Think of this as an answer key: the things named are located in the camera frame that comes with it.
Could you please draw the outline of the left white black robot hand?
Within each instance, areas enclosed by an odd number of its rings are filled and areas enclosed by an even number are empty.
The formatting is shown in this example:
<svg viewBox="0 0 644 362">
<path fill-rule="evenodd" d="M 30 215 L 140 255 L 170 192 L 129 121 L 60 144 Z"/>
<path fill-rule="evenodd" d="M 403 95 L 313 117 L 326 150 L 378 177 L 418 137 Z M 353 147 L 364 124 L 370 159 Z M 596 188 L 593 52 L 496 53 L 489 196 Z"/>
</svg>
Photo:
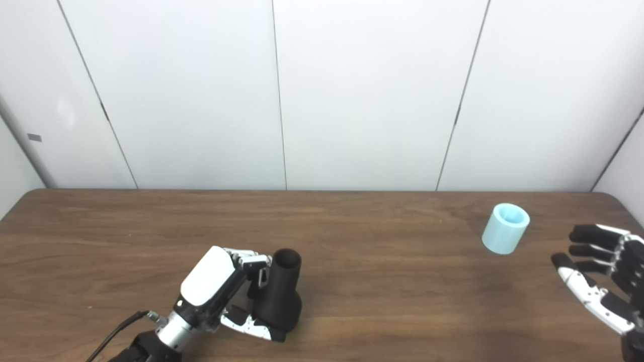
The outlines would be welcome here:
<svg viewBox="0 0 644 362">
<path fill-rule="evenodd" d="M 251 312 L 228 304 L 245 282 L 257 293 L 268 280 L 272 257 L 253 250 L 212 246 L 180 286 L 167 328 L 174 328 L 170 346 L 180 350 L 197 332 L 224 326 L 242 334 L 283 343 L 286 334 Z"/>
</svg>

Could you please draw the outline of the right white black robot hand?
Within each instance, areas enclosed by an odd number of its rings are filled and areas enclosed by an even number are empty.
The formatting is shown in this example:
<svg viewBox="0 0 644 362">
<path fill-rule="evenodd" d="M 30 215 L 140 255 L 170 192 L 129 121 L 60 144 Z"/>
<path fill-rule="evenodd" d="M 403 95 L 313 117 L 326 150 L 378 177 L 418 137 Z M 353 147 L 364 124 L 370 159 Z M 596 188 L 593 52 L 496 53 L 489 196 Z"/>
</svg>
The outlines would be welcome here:
<svg viewBox="0 0 644 362">
<path fill-rule="evenodd" d="M 624 361 L 643 360 L 643 241 L 625 229 L 578 224 L 552 265 L 571 293 L 621 339 Z"/>
</svg>

